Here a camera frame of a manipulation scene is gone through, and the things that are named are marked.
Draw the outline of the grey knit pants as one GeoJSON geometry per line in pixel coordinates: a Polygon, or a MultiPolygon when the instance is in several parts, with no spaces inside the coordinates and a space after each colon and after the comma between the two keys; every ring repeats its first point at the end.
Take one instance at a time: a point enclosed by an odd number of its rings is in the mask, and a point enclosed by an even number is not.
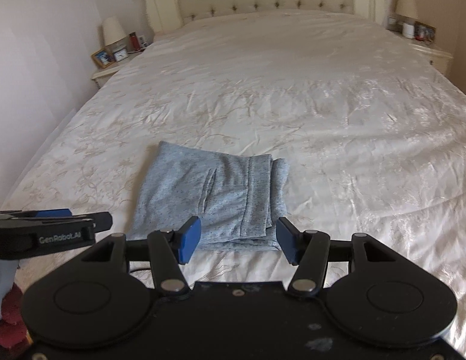
{"type": "Polygon", "coordinates": [[[269,154],[245,157],[166,141],[140,187],[131,240],[201,220],[202,250],[278,250],[275,225],[287,213],[283,188],[288,161],[269,154]]]}

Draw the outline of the white floral bedspread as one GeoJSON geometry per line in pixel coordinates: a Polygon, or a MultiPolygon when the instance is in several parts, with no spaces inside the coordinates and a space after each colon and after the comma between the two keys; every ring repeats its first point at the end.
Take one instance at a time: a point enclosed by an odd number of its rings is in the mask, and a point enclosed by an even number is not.
{"type": "Polygon", "coordinates": [[[76,113],[4,208],[108,211],[125,232],[161,141],[285,158],[288,219],[369,233],[448,284],[466,357],[466,95],[406,41],[322,11],[187,24],[76,113]]]}

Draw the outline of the left bedside table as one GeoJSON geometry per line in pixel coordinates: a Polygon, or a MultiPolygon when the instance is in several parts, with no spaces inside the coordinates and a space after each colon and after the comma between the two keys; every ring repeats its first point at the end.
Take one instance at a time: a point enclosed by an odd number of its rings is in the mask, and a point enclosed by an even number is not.
{"type": "MultiPolygon", "coordinates": [[[[139,56],[141,53],[143,53],[146,49],[141,48],[141,51],[135,51],[130,50],[127,44],[123,47],[126,47],[129,53],[129,56],[127,59],[121,61],[120,63],[113,63],[113,65],[105,68],[105,69],[99,69],[96,67],[95,72],[91,75],[90,79],[95,83],[98,89],[101,89],[117,72],[119,72],[125,65],[127,65],[129,62],[131,62],[134,58],[139,56]]],[[[114,50],[109,50],[107,49],[108,52],[113,56],[113,51],[114,50]]]]}

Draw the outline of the bedside table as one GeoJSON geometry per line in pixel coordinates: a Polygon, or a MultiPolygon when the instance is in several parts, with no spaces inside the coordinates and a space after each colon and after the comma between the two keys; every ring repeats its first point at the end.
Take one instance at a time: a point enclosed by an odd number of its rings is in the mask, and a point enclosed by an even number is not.
{"type": "Polygon", "coordinates": [[[405,38],[399,32],[389,30],[389,40],[394,44],[394,53],[397,57],[405,58],[407,63],[418,63],[420,59],[431,65],[444,77],[448,77],[454,55],[441,49],[435,43],[426,43],[415,39],[405,38]]]}
{"type": "MultiPolygon", "coordinates": [[[[119,72],[125,65],[127,65],[129,62],[131,62],[134,58],[139,56],[141,53],[143,53],[146,49],[141,48],[141,51],[135,51],[130,50],[127,44],[123,47],[126,47],[129,53],[129,56],[127,59],[121,61],[120,63],[113,63],[113,65],[105,68],[105,69],[99,69],[96,67],[95,72],[91,75],[90,79],[95,83],[98,89],[101,89],[117,72],[119,72]]],[[[108,52],[113,56],[113,51],[114,50],[109,50],[107,49],[108,52]]]]}

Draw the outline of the small white alarm clock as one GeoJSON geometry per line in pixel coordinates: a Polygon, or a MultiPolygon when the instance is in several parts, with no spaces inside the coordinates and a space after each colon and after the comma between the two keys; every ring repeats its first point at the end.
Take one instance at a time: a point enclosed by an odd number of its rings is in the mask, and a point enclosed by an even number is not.
{"type": "Polygon", "coordinates": [[[126,47],[122,47],[121,49],[116,49],[113,51],[113,57],[117,63],[127,59],[128,56],[129,53],[126,47]]]}

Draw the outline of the red bottle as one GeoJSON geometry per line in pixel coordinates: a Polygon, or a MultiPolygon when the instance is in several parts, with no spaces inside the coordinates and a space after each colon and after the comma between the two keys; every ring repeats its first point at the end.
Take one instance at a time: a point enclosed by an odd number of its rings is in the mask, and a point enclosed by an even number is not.
{"type": "Polygon", "coordinates": [[[138,38],[136,36],[136,32],[132,32],[129,34],[130,36],[130,43],[135,51],[141,51],[141,45],[139,44],[138,38]]]}

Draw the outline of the left cream table lamp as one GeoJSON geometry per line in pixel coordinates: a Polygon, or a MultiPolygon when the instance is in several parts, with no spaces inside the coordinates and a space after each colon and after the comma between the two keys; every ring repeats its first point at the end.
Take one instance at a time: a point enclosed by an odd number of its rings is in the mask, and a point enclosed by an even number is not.
{"type": "Polygon", "coordinates": [[[126,45],[126,31],[116,16],[110,16],[102,23],[104,45],[109,50],[126,45]]]}

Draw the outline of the cream table lamp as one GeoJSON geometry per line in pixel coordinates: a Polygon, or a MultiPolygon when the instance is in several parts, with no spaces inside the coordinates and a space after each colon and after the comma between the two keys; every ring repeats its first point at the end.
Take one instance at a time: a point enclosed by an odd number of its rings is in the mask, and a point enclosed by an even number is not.
{"type": "Polygon", "coordinates": [[[413,22],[418,20],[418,10],[415,0],[397,0],[395,13],[405,20],[413,22]]]}
{"type": "Polygon", "coordinates": [[[102,23],[104,45],[109,50],[126,45],[126,31],[116,16],[110,16],[102,23]]]}

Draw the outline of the right bedside table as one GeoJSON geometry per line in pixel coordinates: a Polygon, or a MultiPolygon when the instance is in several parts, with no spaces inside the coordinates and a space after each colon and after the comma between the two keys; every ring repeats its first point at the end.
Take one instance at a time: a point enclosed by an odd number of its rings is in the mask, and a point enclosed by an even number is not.
{"type": "Polygon", "coordinates": [[[418,63],[420,59],[431,65],[444,77],[448,77],[454,55],[441,49],[435,43],[426,43],[415,39],[405,38],[399,32],[389,30],[389,40],[394,44],[394,53],[397,57],[405,58],[407,63],[418,63]]]}

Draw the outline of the right framed photo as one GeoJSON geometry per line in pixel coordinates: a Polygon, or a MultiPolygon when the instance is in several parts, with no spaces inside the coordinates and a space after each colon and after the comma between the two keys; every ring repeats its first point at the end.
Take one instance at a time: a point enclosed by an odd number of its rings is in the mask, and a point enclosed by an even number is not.
{"type": "Polygon", "coordinates": [[[422,22],[415,23],[415,40],[426,43],[435,42],[436,28],[422,22]]]}

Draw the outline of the right cream table lamp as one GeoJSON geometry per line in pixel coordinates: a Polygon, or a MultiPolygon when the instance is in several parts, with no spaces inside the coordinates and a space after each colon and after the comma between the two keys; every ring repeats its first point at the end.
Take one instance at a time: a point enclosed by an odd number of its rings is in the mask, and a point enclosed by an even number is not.
{"type": "Polygon", "coordinates": [[[405,20],[413,22],[418,20],[418,10],[415,0],[397,0],[395,13],[405,20]]]}

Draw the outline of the wooden picture frame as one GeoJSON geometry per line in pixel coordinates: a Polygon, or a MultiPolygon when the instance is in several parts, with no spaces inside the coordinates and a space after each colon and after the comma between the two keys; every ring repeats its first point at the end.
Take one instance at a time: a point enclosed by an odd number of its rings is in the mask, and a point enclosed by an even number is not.
{"type": "Polygon", "coordinates": [[[91,56],[91,59],[99,69],[105,69],[115,63],[114,57],[108,52],[106,48],[102,48],[91,56]]]}

